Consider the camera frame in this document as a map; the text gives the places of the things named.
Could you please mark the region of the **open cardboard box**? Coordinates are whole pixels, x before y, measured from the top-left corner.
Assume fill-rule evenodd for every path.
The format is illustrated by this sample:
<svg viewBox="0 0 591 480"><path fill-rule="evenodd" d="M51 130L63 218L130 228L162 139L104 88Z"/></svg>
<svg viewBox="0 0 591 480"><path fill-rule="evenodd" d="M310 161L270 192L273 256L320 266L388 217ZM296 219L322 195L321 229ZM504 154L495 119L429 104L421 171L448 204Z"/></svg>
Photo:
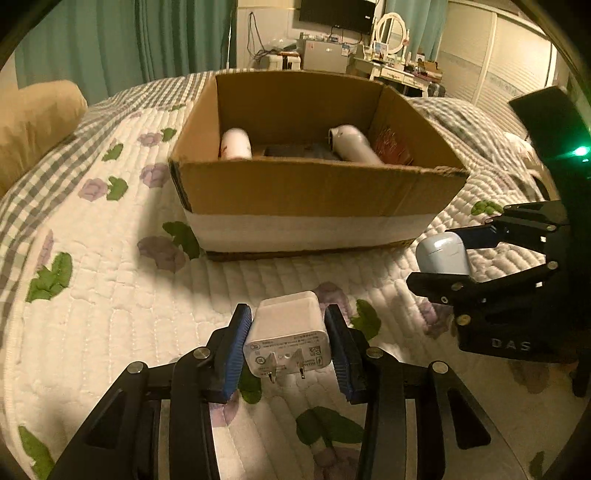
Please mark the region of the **open cardboard box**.
<svg viewBox="0 0 591 480"><path fill-rule="evenodd" d="M410 166L263 156L276 144L329 145L353 125L374 150L391 127ZM221 159L221 136L249 135L252 159ZM286 256L406 245L465 185L439 132L393 88L305 71L219 73L207 81L168 160L190 227L211 255Z"/></svg>

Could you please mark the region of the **grey checkered blanket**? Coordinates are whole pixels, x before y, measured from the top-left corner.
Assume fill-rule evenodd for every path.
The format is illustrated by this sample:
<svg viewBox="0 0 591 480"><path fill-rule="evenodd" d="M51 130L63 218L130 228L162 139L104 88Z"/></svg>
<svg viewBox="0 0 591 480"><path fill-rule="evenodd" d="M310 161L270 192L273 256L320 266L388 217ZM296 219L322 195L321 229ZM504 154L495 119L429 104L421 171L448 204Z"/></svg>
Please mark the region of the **grey checkered blanket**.
<svg viewBox="0 0 591 480"><path fill-rule="evenodd" d="M45 154L1 198L1 319L10 315L37 230L75 189L124 121L173 111L197 98L211 73L156 80L123 90L90 107L73 133ZM523 156L522 139L511 141L484 111L464 100L415 97L411 104L459 150L462 160L497 169L497 181L529 201L549 191L536 172L542 164Z"/></svg>

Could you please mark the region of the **white suitcase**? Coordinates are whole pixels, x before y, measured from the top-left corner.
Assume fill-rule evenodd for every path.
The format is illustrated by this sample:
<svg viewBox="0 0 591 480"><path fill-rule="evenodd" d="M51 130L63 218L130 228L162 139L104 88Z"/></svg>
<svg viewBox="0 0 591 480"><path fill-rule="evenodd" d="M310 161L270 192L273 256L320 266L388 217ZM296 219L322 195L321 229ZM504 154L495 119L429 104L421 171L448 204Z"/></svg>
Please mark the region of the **white suitcase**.
<svg viewBox="0 0 591 480"><path fill-rule="evenodd" d="M259 69L267 71L300 71L301 56L297 52L267 54L259 60Z"/></svg>

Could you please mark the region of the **white dressing table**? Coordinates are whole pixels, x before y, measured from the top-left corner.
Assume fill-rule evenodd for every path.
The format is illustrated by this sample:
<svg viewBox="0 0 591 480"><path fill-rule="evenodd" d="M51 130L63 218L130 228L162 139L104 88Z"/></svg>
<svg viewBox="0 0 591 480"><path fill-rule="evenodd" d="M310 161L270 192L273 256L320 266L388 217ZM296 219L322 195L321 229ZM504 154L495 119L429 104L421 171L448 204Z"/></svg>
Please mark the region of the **white dressing table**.
<svg viewBox="0 0 591 480"><path fill-rule="evenodd" d="M437 82L363 58L353 57L351 68L356 75L391 86L407 97L442 98L447 94L446 88Z"/></svg>

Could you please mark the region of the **black wall television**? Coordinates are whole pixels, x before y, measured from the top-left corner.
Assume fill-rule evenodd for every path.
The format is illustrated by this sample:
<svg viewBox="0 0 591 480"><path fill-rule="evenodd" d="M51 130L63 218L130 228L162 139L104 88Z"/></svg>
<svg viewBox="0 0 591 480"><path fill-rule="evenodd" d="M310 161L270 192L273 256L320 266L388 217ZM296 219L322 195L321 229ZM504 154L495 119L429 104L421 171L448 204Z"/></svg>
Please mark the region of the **black wall television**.
<svg viewBox="0 0 591 480"><path fill-rule="evenodd" d="M301 0L300 20L368 35L375 9L375 2L365 0Z"/></svg>

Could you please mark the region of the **floral quilted bedspread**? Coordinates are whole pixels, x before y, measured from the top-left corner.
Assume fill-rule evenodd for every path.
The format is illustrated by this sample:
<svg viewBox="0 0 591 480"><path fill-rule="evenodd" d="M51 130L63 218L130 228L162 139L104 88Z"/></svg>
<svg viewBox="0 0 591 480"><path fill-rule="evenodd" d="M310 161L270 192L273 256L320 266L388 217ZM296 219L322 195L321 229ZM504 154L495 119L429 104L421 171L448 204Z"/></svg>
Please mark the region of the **floral quilted bedspread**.
<svg viewBox="0 0 591 480"><path fill-rule="evenodd" d="M452 99L413 106L471 172L466 186L418 241L476 225L500 208L537 200L520 152L486 114ZM181 127L187 112L146 109L108 135L118 160L96 160L86 178L45 221L32 244L11 308L1 407L8 442L33 479L47 479L80 424L134 360L168 364L204 345L235 305L310 290L322 306L401 362L446 361L502 432L526 471L541 479L572 433L585 400L571 391L573 367L462 352L451 312L416 297L406 278L418 270L415 242L391 250L213 262L190 258L190 241L165 170L172 145L139 140L155 127ZM128 189L110 201L99 180ZM339 392L332 365L278 386L249 376L228 405L211 407L222 479L355 479L365 407Z"/></svg>

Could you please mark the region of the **beige pillow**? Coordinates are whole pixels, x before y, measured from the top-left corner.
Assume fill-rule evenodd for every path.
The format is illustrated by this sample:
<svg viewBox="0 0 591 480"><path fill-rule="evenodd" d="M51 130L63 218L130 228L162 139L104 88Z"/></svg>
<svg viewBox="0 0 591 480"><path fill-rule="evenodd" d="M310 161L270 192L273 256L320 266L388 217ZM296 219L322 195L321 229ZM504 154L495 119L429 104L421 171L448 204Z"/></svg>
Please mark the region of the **beige pillow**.
<svg viewBox="0 0 591 480"><path fill-rule="evenodd" d="M69 80L43 82L1 94L1 193L71 135L88 108Z"/></svg>

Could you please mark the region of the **green window curtain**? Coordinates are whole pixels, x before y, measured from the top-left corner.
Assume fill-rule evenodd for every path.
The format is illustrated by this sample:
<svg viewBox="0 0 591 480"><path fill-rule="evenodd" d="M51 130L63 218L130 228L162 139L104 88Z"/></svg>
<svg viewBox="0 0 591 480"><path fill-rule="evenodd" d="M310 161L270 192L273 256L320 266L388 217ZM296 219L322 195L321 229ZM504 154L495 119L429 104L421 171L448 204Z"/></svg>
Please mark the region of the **green window curtain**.
<svg viewBox="0 0 591 480"><path fill-rule="evenodd" d="M448 0L387 0L386 13L397 13L410 30L408 51L436 60L448 12Z"/></svg>

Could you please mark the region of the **white bottle red cap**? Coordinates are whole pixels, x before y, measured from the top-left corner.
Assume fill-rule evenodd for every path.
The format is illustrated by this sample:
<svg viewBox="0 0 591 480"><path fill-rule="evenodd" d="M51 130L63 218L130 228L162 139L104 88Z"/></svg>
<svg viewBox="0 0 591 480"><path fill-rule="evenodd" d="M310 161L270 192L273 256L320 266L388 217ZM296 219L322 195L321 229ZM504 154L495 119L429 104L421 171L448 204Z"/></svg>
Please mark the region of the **white bottle red cap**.
<svg viewBox="0 0 591 480"><path fill-rule="evenodd" d="M226 130L221 136L221 159L252 159L249 135L240 128Z"/></svg>

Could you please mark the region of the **pink glitter case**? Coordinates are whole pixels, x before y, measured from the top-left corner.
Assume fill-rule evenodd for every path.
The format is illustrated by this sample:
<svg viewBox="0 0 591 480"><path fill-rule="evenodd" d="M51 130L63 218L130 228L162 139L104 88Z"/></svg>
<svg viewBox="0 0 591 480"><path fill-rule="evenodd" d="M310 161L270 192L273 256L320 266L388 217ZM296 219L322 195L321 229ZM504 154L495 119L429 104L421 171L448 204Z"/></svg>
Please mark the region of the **pink glitter case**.
<svg viewBox="0 0 591 480"><path fill-rule="evenodd" d="M377 135L374 151L385 164L410 166L414 162L404 139L391 127L384 127Z"/></svg>

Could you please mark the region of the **black rectangular box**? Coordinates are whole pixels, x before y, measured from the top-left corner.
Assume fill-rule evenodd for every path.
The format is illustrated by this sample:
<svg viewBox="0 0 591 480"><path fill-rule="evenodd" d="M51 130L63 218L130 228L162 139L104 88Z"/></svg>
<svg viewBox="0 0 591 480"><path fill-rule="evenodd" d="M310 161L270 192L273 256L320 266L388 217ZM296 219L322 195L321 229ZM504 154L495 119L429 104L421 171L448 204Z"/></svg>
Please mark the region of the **black rectangular box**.
<svg viewBox="0 0 591 480"><path fill-rule="evenodd" d="M276 158L305 158L341 161L338 154L325 144L276 144L263 148L263 156Z"/></svg>

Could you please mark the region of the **silver mini fridge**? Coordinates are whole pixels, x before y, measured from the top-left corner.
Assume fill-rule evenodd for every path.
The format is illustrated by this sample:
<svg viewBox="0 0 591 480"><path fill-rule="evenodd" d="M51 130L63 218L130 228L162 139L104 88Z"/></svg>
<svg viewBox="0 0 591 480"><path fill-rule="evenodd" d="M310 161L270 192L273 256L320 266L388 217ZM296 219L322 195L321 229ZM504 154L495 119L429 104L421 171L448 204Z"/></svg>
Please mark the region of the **silver mini fridge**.
<svg viewBox="0 0 591 480"><path fill-rule="evenodd" d="M298 41L301 69L314 72L345 74L349 65L349 46L304 39Z"/></svg>

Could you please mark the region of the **light blue earbuds case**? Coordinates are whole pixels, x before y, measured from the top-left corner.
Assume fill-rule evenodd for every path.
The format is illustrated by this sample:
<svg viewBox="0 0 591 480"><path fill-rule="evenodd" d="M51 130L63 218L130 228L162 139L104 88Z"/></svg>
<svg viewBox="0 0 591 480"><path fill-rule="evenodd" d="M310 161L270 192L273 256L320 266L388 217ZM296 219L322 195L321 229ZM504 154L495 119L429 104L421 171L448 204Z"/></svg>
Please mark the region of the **light blue earbuds case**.
<svg viewBox="0 0 591 480"><path fill-rule="evenodd" d="M416 257L423 273L471 274L464 242L454 232L445 232L422 240L417 246Z"/></svg>

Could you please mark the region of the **oval vanity mirror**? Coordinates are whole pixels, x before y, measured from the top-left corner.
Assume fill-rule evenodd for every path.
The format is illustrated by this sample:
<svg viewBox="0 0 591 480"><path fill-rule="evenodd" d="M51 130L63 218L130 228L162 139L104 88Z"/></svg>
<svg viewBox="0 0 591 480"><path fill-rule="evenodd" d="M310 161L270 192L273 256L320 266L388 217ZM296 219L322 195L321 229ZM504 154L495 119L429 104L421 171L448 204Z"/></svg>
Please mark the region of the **oval vanity mirror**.
<svg viewBox="0 0 591 480"><path fill-rule="evenodd" d="M401 53L410 41L410 30L403 17L390 12L384 14L374 27L372 42L384 47L385 55Z"/></svg>

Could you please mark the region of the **white cylindrical device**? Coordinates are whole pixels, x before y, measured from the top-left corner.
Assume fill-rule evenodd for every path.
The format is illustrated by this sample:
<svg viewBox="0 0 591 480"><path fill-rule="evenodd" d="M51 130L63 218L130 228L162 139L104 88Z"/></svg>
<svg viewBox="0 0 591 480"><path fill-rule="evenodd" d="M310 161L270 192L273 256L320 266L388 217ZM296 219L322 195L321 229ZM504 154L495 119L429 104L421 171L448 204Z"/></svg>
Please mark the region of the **white cylindrical device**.
<svg viewBox="0 0 591 480"><path fill-rule="evenodd" d="M383 161L373 150L369 140L353 125L340 125L329 129L332 152L344 161L381 166Z"/></svg>

